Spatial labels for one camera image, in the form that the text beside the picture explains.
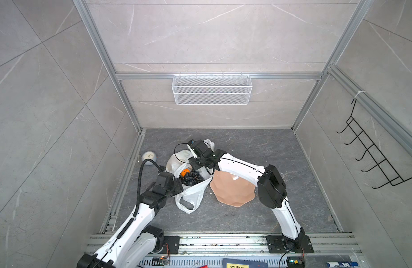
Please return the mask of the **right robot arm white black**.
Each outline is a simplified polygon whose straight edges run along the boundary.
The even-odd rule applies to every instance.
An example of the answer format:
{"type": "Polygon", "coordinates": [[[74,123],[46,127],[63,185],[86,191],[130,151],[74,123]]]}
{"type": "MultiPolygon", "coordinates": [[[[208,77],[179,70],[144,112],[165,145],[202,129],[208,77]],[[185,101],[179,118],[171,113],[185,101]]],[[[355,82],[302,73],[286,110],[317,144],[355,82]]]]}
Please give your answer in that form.
{"type": "Polygon", "coordinates": [[[193,154],[189,159],[193,169],[206,168],[214,170],[215,173],[227,172],[256,186],[260,202],[273,211],[284,241],[296,244],[304,238],[305,232],[297,222],[287,199],[286,184],[275,166],[248,163],[226,151],[212,149],[203,140],[190,140],[188,147],[193,154]]]}

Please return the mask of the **orange fake fruit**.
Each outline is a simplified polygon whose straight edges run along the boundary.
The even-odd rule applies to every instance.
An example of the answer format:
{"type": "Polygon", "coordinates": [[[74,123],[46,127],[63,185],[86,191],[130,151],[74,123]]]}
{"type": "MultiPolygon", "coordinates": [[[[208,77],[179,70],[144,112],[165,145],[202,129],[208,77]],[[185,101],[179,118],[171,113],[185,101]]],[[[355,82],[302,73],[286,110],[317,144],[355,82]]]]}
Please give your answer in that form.
{"type": "Polygon", "coordinates": [[[181,172],[180,176],[181,176],[182,178],[184,178],[185,175],[186,175],[186,174],[189,174],[189,173],[190,173],[190,170],[189,170],[189,169],[184,169],[184,170],[181,172]]]}

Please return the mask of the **white plastic bag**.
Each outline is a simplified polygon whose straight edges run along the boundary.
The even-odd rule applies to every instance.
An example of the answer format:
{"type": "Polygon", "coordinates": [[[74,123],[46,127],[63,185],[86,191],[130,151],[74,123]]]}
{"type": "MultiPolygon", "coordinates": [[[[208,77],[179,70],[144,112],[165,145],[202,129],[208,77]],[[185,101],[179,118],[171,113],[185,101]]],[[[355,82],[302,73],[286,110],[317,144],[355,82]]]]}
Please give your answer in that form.
{"type": "MultiPolygon", "coordinates": [[[[178,151],[177,148],[180,145],[177,145],[166,164],[166,170],[172,173],[176,178],[180,177],[180,174],[184,169],[193,170],[189,164],[189,158],[191,158],[193,154],[189,150],[188,144],[184,143],[183,145],[186,149],[178,151]]],[[[175,196],[177,207],[187,214],[192,214],[199,208],[204,192],[213,178],[213,171],[211,169],[202,167],[197,170],[197,172],[201,174],[204,181],[194,186],[185,186],[182,184],[184,189],[183,192],[175,196]]]]}

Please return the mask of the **pink scalloped plate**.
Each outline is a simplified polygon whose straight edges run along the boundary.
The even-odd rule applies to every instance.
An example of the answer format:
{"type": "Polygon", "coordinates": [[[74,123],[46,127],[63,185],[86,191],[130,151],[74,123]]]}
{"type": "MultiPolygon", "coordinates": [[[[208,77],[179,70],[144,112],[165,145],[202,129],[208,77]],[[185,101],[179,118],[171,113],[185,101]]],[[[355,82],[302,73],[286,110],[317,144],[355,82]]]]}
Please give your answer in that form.
{"type": "Polygon", "coordinates": [[[220,203],[241,207],[254,200],[255,186],[228,172],[215,171],[210,187],[220,203]]]}

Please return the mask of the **dark fake grape bunch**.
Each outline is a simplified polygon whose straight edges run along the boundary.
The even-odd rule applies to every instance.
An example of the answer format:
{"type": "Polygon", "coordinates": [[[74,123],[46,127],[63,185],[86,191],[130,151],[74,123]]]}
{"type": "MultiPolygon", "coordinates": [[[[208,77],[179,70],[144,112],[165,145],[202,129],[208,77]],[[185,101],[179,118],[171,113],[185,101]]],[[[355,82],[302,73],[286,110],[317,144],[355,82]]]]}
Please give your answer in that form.
{"type": "Polygon", "coordinates": [[[184,178],[181,176],[179,178],[185,186],[194,186],[204,181],[201,174],[195,170],[190,170],[190,173],[186,174],[184,178]]]}

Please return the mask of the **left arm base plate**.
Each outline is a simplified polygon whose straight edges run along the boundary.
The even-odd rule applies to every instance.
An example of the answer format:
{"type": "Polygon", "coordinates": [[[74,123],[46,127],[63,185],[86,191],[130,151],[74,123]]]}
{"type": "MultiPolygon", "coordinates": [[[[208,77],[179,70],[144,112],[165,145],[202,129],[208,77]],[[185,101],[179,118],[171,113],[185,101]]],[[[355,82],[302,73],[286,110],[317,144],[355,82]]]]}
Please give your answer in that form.
{"type": "Polygon", "coordinates": [[[180,236],[163,236],[157,239],[156,246],[152,253],[155,254],[178,254],[180,247],[180,236]]]}

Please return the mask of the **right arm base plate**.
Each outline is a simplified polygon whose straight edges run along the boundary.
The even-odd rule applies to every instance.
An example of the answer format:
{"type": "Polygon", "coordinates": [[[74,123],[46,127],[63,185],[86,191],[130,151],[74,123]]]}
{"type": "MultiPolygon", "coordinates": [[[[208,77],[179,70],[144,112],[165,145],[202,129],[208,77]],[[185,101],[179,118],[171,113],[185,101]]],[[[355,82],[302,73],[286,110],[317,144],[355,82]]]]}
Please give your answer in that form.
{"type": "Polygon", "coordinates": [[[307,235],[296,240],[287,239],[284,236],[266,236],[266,244],[269,253],[313,253],[314,249],[307,235]]]}

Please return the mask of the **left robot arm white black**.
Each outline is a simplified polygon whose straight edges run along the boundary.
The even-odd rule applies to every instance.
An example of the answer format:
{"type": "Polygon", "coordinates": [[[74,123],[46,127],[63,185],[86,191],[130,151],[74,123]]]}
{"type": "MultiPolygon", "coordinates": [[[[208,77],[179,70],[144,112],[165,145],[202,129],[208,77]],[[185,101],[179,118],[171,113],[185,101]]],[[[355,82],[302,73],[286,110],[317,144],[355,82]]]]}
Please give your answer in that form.
{"type": "Polygon", "coordinates": [[[157,181],[138,196],[139,203],[117,232],[93,255],[84,254],[78,268],[135,268],[149,253],[164,247],[163,230],[150,225],[169,198],[183,191],[172,173],[160,172],[157,181]]]}

